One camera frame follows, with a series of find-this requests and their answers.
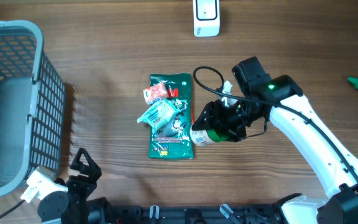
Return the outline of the green lid white jar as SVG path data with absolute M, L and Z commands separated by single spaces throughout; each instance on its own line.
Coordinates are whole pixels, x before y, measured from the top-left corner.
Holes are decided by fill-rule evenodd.
M 217 142 L 226 141 L 228 137 L 224 134 L 218 134 L 215 130 L 190 130 L 190 137 L 197 146 L 204 147 Z

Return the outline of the red stick sachet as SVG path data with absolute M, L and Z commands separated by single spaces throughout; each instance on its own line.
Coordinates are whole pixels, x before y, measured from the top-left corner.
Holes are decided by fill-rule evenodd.
M 194 96 L 191 94 L 191 123 L 194 124 L 195 116 L 194 116 Z

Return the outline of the green 3M gloves package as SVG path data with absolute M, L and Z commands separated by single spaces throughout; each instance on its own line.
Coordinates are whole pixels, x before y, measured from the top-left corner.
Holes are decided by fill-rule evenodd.
M 151 74 L 150 84 L 163 83 L 168 91 L 167 100 L 178 113 L 158 131 L 150 133 L 149 157 L 153 159 L 192 159 L 192 83 L 189 73 Z

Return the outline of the light green tissue packet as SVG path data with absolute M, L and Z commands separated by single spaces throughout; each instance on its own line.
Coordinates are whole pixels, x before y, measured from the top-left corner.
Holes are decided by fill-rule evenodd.
M 149 109 L 137 119 L 137 123 L 147 123 L 152 134 L 157 132 L 177 115 L 180 110 L 169 100 L 163 99 L 152 104 Z

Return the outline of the red square snack packet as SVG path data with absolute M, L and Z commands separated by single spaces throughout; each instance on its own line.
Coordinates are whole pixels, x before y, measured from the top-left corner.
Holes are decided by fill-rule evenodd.
M 148 105 L 169 97 L 164 83 L 158 83 L 143 90 L 144 100 Z

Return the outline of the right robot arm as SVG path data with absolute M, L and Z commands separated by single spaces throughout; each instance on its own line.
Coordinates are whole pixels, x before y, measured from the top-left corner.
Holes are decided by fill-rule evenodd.
M 272 78 L 257 57 L 239 62 L 232 73 L 241 89 L 214 93 L 191 127 L 198 146 L 247 139 L 246 129 L 263 118 L 278 128 L 298 149 L 318 177 L 325 198 L 295 193 L 271 204 L 248 205 L 236 212 L 221 205 L 232 223 L 358 223 L 358 158 L 349 152 L 318 115 L 303 90 L 288 75 Z

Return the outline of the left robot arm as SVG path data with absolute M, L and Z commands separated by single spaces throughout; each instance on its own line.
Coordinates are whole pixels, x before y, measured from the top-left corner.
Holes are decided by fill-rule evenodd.
M 38 215 L 42 223 L 122 223 L 106 198 L 88 201 L 102 176 L 101 168 L 92 160 L 88 151 L 80 148 L 74 157 L 71 170 L 78 171 L 64 182 L 59 178 L 56 184 L 68 188 L 67 192 L 55 191 L 41 200 Z

